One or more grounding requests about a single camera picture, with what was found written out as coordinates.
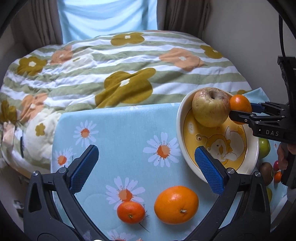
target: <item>light blue curtain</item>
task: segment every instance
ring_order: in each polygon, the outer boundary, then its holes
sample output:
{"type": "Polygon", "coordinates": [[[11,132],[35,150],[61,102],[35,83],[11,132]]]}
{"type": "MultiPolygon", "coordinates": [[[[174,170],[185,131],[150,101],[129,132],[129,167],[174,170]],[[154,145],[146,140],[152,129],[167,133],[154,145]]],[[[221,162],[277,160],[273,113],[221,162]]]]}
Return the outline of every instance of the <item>light blue curtain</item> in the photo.
{"type": "Polygon", "coordinates": [[[157,0],[57,0],[63,42],[157,29],[157,0]]]}

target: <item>red cherry tomato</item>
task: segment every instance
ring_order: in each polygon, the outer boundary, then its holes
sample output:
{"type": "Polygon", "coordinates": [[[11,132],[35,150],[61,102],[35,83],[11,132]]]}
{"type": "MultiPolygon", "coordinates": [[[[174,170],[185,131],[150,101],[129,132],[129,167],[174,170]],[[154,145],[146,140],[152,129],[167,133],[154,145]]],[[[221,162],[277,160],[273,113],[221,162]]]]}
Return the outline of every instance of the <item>red cherry tomato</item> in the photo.
{"type": "Polygon", "coordinates": [[[274,182],[275,183],[279,183],[281,181],[281,172],[277,172],[275,175],[274,175],[274,182]]]}
{"type": "Polygon", "coordinates": [[[274,171],[277,172],[279,170],[279,161],[275,161],[274,163],[274,171]]]}

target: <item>finger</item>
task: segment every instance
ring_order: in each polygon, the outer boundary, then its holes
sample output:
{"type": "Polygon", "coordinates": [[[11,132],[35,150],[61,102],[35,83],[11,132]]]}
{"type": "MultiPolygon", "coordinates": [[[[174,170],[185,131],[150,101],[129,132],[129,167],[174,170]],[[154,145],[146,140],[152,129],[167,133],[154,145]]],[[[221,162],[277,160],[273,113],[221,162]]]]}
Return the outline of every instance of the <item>finger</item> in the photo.
{"type": "Polygon", "coordinates": [[[287,167],[288,167],[288,161],[286,159],[283,159],[281,162],[279,162],[280,170],[286,170],[287,167]]]}
{"type": "Polygon", "coordinates": [[[295,144],[288,144],[288,150],[291,152],[293,155],[296,155],[296,145],[295,144]]]}
{"type": "Polygon", "coordinates": [[[278,161],[279,161],[279,164],[280,164],[283,161],[283,159],[285,158],[285,152],[284,152],[281,144],[279,145],[276,152],[278,154],[278,161]]]}

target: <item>flower pattern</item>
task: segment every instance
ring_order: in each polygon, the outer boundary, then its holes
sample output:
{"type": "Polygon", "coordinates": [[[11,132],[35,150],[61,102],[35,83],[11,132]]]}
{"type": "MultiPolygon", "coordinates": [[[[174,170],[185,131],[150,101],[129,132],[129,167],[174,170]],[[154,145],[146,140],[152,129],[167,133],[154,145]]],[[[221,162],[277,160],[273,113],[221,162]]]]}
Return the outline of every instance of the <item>flower pattern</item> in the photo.
{"type": "Polygon", "coordinates": [[[209,58],[219,59],[223,57],[221,53],[214,50],[211,46],[201,45],[200,48],[205,51],[205,55],[209,58]]]}
{"type": "Polygon", "coordinates": [[[130,110],[138,110],[140,107],[142,107],[141,105],[135,105],[135,106],[130,106],[129,109],[130,110]]]}
{"type": "Polygon", "coordinates": [[[34,76],[40,73],[46,64],[46,59],[41,60],[35,56],[21,58],[17,67],[17,74],[23,75],[27,73],[29,76],[34,76]]]}
{"type": "Polygon", "coordinates": [[[163,62],[173,63],[187,72],[204,65],[199,57],[181,48],[172,48],[168,53],[160,55],[159,59],[163,62]]]}
{"type": "Polygon", "coordinates": [[[274,142],[274,144],[273,144],[273,147],[274,147],[274,150],[277,152],[277,149],[279,148],[279,142],[274,142]]]}
{"type": "Polygon", "coordinates": [[[67,62],[68,60],[72,59],[73,57],[73,52],[72,52],[72,46],[67,45],[64,47],[63,50],[56,50],[53,55],[52,59],[50,61],[50,64],[62,64],[64,62],[67,62]]]}
{"type": "Polygon", "coordinates": [[[118,34],[111,39],[113,46],[122,46],[125,44],[139,44],[145,39],[142,37],[143,33],[118,34]]]}
{"type": "Polygon", "coordinates": [[[183,238],[183,239],[186,239],[194,230],[195,230],[195,228],[196,228],[196,226],[194,226],[194,225],[191,225],[190,226],[190,231],[186,231],[185,232],[185,237],[183,238]]]}
{"type": "Polygon", "coordinates": [[[64,149],[62,152],[61,151],[55,151],[53,153],[54,161],[56,161],[60,166],[63,167],[68,167],[71,162],[74,159],[74,155],[76,153],[72,152],[72,148],[70,147],[69,149],[67,148],[66,150],[64,149]]]}
{"type": "Polygon", "coordinates": [[[0,122],[3,124],[9,121],[15,125],[17,122],[17,109],[13,105],[9,106],[8,101],[3,100],[1,103],[0,122]]]}
{"type": "Polygon", "coordinates": [[[245,90],[238,90],[237,91],[237,95],[243,95],[243,94],[246,94],[247,93],[247,91],[245,91],[245,90]]]}
{"type": "Polygon", "coordinates": [[[144,202],[144,200],[141,197],[138,197],[137,195],[145,192],[145,188],[138,187],[134,189],[135,186],[138,184],[138,181],[134,181],[134,180],[129,181],[129,178],[127,177],[123,185],[121,178],[117,177],[117,178],[114,178],[114,183],[117,186],[117,189],[109,185],[106,186],[108,190],[106,194],[109,196],[107,197],[109,204],[116,203],[116,205],[114,206],[114,210],[117,210],[118,206],[122,202],[128,202],[128,201],[144,202]]]}
{"type": "Polygon", "coordinates": [[[142,69],[134,74],[123,71],[113,73],[104,81],[105,90],[95,96],[96,106],[104,108],[146,100],[153,92],[148,79],[155,73],[154,68],[142,69]]]}
{"type": "Polygon", "coordinates": [[[127,233],[118,234],[116,230],[107,232],[107,235],[111,240],[115,240],[115,241],[129,241],[135,237],[134,234],[127,234],[127,233]]]}
{"type": "Polygon", "coordinates": [[[43,123],[40,123],[39,125],[36,126],[35,131],[36,131],[36,136],[44,136],[45,135],[45,125],[43,123]]]}
{"type": "Polygon", "coordinates": [[[181,156],[181,150],[177,148],[179,144],[177,143],[177,138],[173,138],[170,142],[167,142],[168,134],[162,132],[160,134],[161,142],[158,137],[155,135],[154,139],[147,141],[151,147],[145,147],[143,149],[144,153],[152,153],[153,155],[148,158],[148,162],[154,162],[154,166],[157,166],[160,163],[161,167],[164,167],[166,164],[167,167],[170,167],[170,160],[174,163],[178,163],[179,160],[174,156],[181,156]]]}
{"type": "Polygon", "coordinates": [[[173,31],[167,31],[167,30],[145,30],[145,32],[148,32],[148,33],[173,33],[173,31]]]}
{"type": "Polygon", "coordinates": [[[76,130],[74,131],[76,135],[74,135],[73,137],[78,138],[75,145],[81,142],[81,147],[83,146],[83,144],[85,144],[85,148],[87,148],[90,141],[96,142],[96,138],[94,138],[93,135],[97,134],[99,131],[93,131],[92,129],[95,127],[96,124],[93,124],[92,121],[88,123],[88,121],[86,120],[84,124],[81,122],[80,126],[77,126],[76,130]]]}
{"type": "Polygon", "coordinates": [[[12,147],[13,146],[13,137],[15,134],[15,125],[12,124],[11,122],[3,123],[3,138],[2,138],[2,143],[6,147],[12,147]]]}
{"type": "Polygon", "coordinates": [[[22,112],[20,114],[20,122],[26,123],[29,120],[32,120],[36,115],[43,109],[44,101],[47,99],[47,93],[40,93],[35,96],[27,95],[23,98],[22,112]]]}

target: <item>curtain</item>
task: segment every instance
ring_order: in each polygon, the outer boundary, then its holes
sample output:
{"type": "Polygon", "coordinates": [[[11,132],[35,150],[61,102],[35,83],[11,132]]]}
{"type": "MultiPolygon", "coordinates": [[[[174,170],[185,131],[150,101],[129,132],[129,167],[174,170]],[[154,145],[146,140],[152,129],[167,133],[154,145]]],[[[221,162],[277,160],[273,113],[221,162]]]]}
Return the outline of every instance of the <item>curtain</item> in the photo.
{"type": "Polygon", "coordinates": [[[11,22],[13,37],[28,52],[62,44],[57,0],[29,0],[11,22]]]}
{"type": "Polygon", "coordinates": [[[57,0],[63,42],[157,29],[157,0],[57,0]]]}
{"type": "Polygon", "coordinates": [[[157,22],[160,30],[184,32],[202,38],[202,32],[210,11],[210,0],[158,1],[157,22]]]}

